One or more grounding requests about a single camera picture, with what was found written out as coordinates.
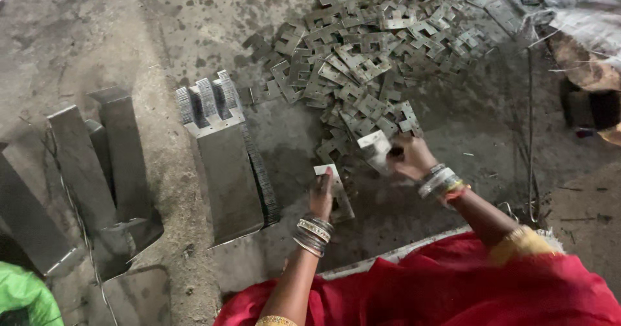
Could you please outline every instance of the concrete floor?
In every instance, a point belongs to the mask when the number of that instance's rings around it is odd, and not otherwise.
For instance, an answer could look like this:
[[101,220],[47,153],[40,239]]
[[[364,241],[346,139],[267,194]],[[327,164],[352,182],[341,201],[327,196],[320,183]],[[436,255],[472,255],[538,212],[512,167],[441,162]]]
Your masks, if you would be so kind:
[[[9,0],[0,10],[0,136],[10,135],[20,118],[43,131],[43,111],[62,100],[74,102],[89,118],[96,117],[96,106],[85,93],[112,85],[132,92],[148,181],[166,229],[132,269],[161,265],[167,270],[175,325],[210,324],[221,295],[278,274],[293,246],[289,231],[306,211],[307,184],[312,166],[319,164],[314,150],[323,132],[321,112],[301,104],[274,100],[245,111],[285,206],[284,218],[207,251],[209,209],[200,198],[174,89],[221,69],[229,70],[238,87],[260,81],[265,71],[249,60],[251,51],[241,43],[254,32],[272,39],[281,24],[298,21],[314,5],[315,0]],[[469,12],[463,24],[488,27],[499,51],[490,52],[463,87],[432,79],[405,97],[439,160],[491,202],[523,207],[527,59],[524,52],[516,54],[515,44],[485,13]],[[535,174],[543,194],[617,160],[621,149],[598,138],[577,139],[565,129],[561,77],[548,72],[554,63],[545,48],[533,50],[533,62]],[[358,194],[351,199],[356,219],[338,226],[320,270],[463,223],[455,212],[419,201],[412,187],[398,185],[399,179],[360,171],[350,181]],[[76,233],[68,235],[78,244]],[[193,245],[191,254],[188,245]],[[95,313],[83,304],[98,301],[91,282],[88,261],[75,274],[50,282],[66,324]]]

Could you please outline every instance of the green bag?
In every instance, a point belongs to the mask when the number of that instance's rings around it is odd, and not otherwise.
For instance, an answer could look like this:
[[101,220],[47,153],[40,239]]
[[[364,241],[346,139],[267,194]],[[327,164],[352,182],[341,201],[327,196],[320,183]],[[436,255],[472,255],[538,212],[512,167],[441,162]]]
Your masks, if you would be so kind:
[[0,261],[0,314],[24,308],[31,326],[64,326],[45,283],[22,267]]

